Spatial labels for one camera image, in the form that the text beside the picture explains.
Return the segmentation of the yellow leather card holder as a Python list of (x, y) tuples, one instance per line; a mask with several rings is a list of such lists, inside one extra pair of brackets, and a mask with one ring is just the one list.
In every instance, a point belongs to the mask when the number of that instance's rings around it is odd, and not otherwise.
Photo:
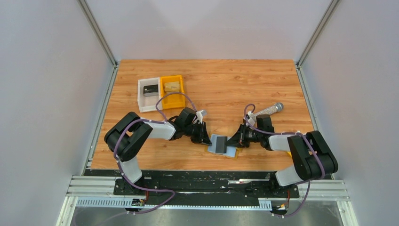
[(227, 141), (230, 138), (231, 137), (228, 136), (212, 134), (210, 137), (212, 145), (208, 146), (205, 149), (206, 152), (236, 159), (238, 157), (240, 149), (234, 146), (227, 145)]

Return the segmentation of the black card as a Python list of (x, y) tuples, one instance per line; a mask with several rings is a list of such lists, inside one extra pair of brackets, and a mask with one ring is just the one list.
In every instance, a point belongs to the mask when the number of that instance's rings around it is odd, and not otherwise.
[(159, 95), (159, 86), (157, 84), (146, 85), (143, 87), (143, 96), (152, 97)]
[(226, 145), (227, 140), (228, 137), (226, 136), (216, 137), (216, 146), (215, 146), (216, 154), (225, 154), (227, 152), (227, 145)]

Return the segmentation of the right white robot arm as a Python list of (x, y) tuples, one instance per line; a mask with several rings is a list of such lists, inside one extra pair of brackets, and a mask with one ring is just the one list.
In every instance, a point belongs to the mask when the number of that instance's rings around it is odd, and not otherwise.
[(259, 143), (269, 151), (285, 151), (290, 153), (293, 164), (275, 173), (269, 185), (274, 196), (282, 196), (287, 186), (303, 181), (323, 179), (326, 175), (338, 171), (338, 162), (322, 134), (318, 131), (276, 133), (271, 117), (261, 114), (252, 125), (243, 120), (237, 132), (227, 140), (228, 146), (248, 148), (251, 143)]

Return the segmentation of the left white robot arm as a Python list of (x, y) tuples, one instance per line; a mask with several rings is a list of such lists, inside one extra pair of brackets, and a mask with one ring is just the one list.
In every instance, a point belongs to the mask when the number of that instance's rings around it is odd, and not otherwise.
[(188, 136), (194, 144), (211, 146), (206, 123), (202, 118), (202, 110), (195, 111), (186, 107), (179, 115), (166, 121), (153, 121), (129, 112), (115, 124), (104, 136), (104, 141), (113, 152), (122, 176), (127, 179), (126, 189), (132, 194), (140, 194), (144, 189), (137, 154), (147, 139), (172, 141)]

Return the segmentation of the black card in bin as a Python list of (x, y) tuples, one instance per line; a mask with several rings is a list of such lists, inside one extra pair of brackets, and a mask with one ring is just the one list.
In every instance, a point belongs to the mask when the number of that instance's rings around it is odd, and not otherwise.
[(157, 84), (146, 85), (143, 87), (143, 96), (152, 97), (159, 95), (159, 86)]

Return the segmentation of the yellow plastic bin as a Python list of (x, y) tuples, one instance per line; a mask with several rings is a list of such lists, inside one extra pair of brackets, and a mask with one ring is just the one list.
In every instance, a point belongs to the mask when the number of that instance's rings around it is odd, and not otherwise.
[[(184, 86), (183, 86), (183, 77), (182, 75), (171, 75), (171, 76), (162, 76), (160, 77), (160, 93), (161, 97), (165, 97), (167, 94), (164, 91), (164, 83), (165, 82), (173, 82), (178, 81), (180, 82), (181, 88), (180, 93), (184, 93)], [(181, 94), (172, 94), (168, 97), (165, 97), (162, 101), (162, 108), (163, 109), (173, 109), (173, 108), (182, 108), (185, 107), (185, 97)]]

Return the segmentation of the glitter silver microphone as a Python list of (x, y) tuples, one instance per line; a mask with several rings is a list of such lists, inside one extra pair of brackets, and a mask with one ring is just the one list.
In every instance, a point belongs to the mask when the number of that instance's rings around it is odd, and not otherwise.
[(283, 110), (283, 108), (284, 108), (284, 105), (281, 102), (277, 102), (270, 107), (267, 107), (259, 112), (256, 112), (254, 114), (254, 116), (256, 117), (256, 116), (263, 115), (263, 114), (272, 115), (274, 113), (281, 112)]

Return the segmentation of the white plastic bin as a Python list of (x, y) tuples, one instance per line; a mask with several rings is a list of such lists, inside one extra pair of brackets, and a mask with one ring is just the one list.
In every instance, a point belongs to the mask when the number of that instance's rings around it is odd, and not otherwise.
[[(159, 86), (159, 95), (152, 97), (144, 97), (143, 87), (146, 85), (153, 85), (153, 84), (157, 84)], [(140, 79), (137, 81), (137, 104), (139, 107), (139, 111), (141, 113), (156, 111), (156, 103), (160, 100), (160, 98), (161, 98), (160, 77)]]

